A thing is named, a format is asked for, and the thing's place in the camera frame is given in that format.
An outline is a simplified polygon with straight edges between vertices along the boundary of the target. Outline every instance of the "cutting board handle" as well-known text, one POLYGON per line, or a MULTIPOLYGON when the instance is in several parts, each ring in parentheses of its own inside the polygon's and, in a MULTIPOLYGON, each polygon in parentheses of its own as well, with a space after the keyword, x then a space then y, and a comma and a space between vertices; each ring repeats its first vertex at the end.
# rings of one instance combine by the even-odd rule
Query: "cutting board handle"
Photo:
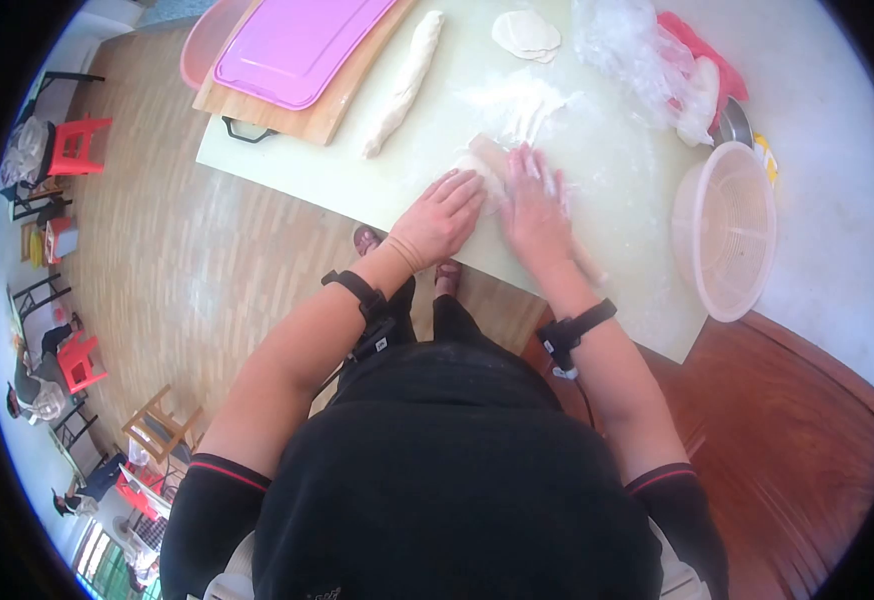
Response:
POLYGON ((263 138, 269 138, 270 136, 276 136, 280 133, 280 131, 274 131, 273 129, 268 128, 266 131, 260 134, 260 137, 250 138, 243 137, 242 135, 238 135, 233 132, 233 117, 222 116, 221 120, 227 124, 227 135, 234 139, 239 139, 242 142, 249 142, 251 144, 255 144, 263 138))

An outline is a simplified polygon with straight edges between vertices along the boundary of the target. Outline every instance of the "red trim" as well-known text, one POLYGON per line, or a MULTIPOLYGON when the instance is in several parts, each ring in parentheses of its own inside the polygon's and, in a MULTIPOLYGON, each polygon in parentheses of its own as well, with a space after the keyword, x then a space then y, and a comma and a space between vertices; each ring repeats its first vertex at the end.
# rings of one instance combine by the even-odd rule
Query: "red trim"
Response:
POLYGON ((250 484, 251 486, 254 486, 255 488, 257 488, 258 490, 260 490, 262 492, 265 492, 267 490, 266 487, 261 486, 260 484, 256 483, 255 481, 251 481, 250 479, 248 479, 246 477, 238 475, 232 471, 228 471, 225 468, 222 468, 220 466, 216 466, 215 464, 207 464, 206 462, 191 462, 190 466, 191 467, 203 467, 205 469, 210 469, 211 471, 215 471, 215 472, 218 472, 221 474, 229 475, 230 477, 233 477, 237 481, 242 481, 246 484, 250 484))
POLYGON ((649 486, 650 484, 654 483, 655 481, 659 481, 660 479, 664 479, 664 478, 669 477, 669 476, 671 476, 671 475, 684 475, 684 474, 686 474, 686 475, 693 475, 694 477, 697 476, 696 473, 694 473, 692 470, 690 470, 690 469, 688 469, 688 468, 685 468, 685 469, 682 469, 682 470, 672 470, 670 473, 664 473, 664 474, 662 474, 662 475, 658 475, 658 476, 654 477, 653 479, 651 479, 650 481, 644 481, 644 482, 641 483, 640 485, 638 485, 638 486, 634 487, 633 489, 631 489, 631 490, 630 490, 630 493, 631 493, 631 494, 636 494, 637 492, 639 492, 640 490, 643 490, 644 488, 646 488, 646 487, 649 486))

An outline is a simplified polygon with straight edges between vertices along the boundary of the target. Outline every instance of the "pink lid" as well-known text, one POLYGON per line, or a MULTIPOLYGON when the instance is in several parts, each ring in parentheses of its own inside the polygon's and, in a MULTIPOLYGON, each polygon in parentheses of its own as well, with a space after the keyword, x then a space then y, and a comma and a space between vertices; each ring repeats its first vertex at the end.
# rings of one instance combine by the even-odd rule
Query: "pink lid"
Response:
POLYGON ((214 81, 301 111, 396 0, 263 0, 213 70, 214 81))

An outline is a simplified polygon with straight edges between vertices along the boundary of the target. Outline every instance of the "red plastic stool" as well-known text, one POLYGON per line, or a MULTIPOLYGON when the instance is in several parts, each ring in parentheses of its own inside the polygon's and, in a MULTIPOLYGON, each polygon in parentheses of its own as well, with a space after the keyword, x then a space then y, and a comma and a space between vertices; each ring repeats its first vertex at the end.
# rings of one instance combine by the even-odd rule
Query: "red plastic stool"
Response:
POLYGON ((111 123, 113 123, 113 119, 86 119, 59 124, 57 137, 54 140, 54 155, 50 158, 50 169, 47 171, 47 175, 102 173, 104 165, 99 162, 91 162, 88 158, 90 137, 96 130, 111 123))
POLYGON ((83 337, 83 330, 78 331, 77 335, 57 352, 57 362, 67 380, 71 394, 76 394, 108 375, 105 370, 96 374, 93 372, 90 351, 97 347, 97 336, 93 336, 86 342, 81 342, 81 337, 83 337))

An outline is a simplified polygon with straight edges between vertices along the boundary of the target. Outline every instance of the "black shirt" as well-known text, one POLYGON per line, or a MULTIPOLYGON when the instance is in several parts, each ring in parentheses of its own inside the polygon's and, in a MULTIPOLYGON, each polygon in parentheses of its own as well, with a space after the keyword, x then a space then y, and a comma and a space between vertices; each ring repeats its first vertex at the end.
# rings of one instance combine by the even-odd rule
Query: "black shirt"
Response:
POLYGON ((657 598, 650 515, 726 597, 726 556, 692 467, 657 469, 629 493, 602 438, 549 400, 508 406, 478 370, 430 362, 348 383, 291 438, 273 482, 195 456, 164 539, 165 596, 202 597, 255 529, 257 598, 657 598), (413 372, 442 378, 459 401, 419 397, 432 383, 398 394, 413 372))

